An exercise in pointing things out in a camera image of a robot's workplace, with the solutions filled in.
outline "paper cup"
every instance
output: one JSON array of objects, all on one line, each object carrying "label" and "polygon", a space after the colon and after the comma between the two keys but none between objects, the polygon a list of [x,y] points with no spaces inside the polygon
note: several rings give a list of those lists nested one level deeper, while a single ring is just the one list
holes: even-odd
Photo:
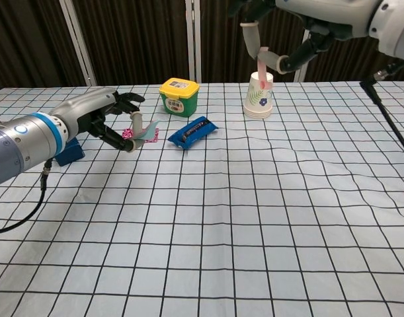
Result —
[{"label": "paper cup", "polygon": [[[266,77],[268,82],[274,82],[272,74],[266,73]],[[257,71],[251,75],[243,111],[249,117],[258,119],[267,118],[272,112],[272,88],[261,89],[261,82],[259,81]]]}]

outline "gray robot arm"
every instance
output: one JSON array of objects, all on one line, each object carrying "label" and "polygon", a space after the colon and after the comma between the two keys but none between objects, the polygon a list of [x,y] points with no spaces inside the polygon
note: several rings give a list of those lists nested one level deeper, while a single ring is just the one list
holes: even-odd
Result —
[{"label": "gray robot arm", "polygon": [[[229,15],[246,3],[251,6],[241,26],[247,51],[281,74],[295,71],[327,51],[333,40],[368,35],[380,41],[382,53],[404,59],[404,0],[236,0]],[[260,52],[257,20],[275,7],[299,17],[309,30],[309,38],[289,56]]]},{"label": "gray robot arm", "polygon": [[141,113],[133,101],[144,98],[101,88],[66,100],[49,114],[36,112],[0,122],[0,184],[61,153],[79,133],[89,132],[121,151],[141,147],[143,141],[124,140],[104,124],[107,114],[127,113],[136,133],[141,132]]}]

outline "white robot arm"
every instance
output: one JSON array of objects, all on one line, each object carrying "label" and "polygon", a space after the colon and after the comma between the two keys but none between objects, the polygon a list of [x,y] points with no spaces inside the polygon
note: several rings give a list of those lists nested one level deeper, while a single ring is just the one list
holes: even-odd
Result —
[{"label": "white robot arm", "polygon": [[[333,40],[371,36],[379,40],[379,51],[404,59],[404,0],[237,0],[229,8],[234,15],[244,4],[251,7],[241,23],[249,55],[259,58],[281,74],[299,69]],[[275,7],[299,17],[310,37],[289,56],[259,52],[257,20]]]}]

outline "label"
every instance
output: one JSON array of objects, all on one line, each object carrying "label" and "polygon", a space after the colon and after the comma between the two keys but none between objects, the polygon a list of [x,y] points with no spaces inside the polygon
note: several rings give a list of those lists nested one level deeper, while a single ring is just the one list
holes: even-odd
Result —
[{"label": "label", "polygon": [[172,112],[176,112],[178,114],[184,112],[184,104],[180,100],[167,98],[165,103],[167,108]]},{"label": "label", "polygon": [[185,142],[187,137],[189,137],[190,135],[192,135],[194,132],[196,132],[197,130],[199,130],[201,127],[204,127],[205,125],[209,124],[210,121],[208,119],[203,120],[201,122],[199,122],[198,124],[196,124],[194,127],[190,128],[188,131],[184,132],[182,135],[182,140]]},{"label": "label", "polygon": [[169,86],[174,87],[174,88],[179,88],[179,89],[184,89],[187,88],[189,84],[187,83],[182,83],[180,81],[173,81]]}]

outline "dark curtain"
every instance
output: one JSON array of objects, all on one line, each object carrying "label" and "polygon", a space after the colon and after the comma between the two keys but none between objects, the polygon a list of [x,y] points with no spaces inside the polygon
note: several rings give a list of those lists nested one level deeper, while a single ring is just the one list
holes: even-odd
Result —
[{"label": "dark curtain", "polygon": [[99,85],[188,78],[184,0],[74,0]]},{"label": "dark curtain", "polygon": [[[330,50],[310,61],[305,81],[361,81],[397,59],[378,51],[374,38],[335,41]],[[404,81],[404,69],[391,81]]]},{"label": "dark curtain", "polygon": [[[231,1],[201,0],[202,81],[210,83],[248,82],[256,71],[256,61],[247,53],[238,16],[228,18]],[[302,42],[303,28],[299,18],[279,9],[259,21],[261,45],[270,51],[288,55]],[[293,81],[294,74],[271,71],[274,81]]]},{"label": "dark curtain", "polygon": [[85,85],[58,0],[0,0],[0,88]]}]

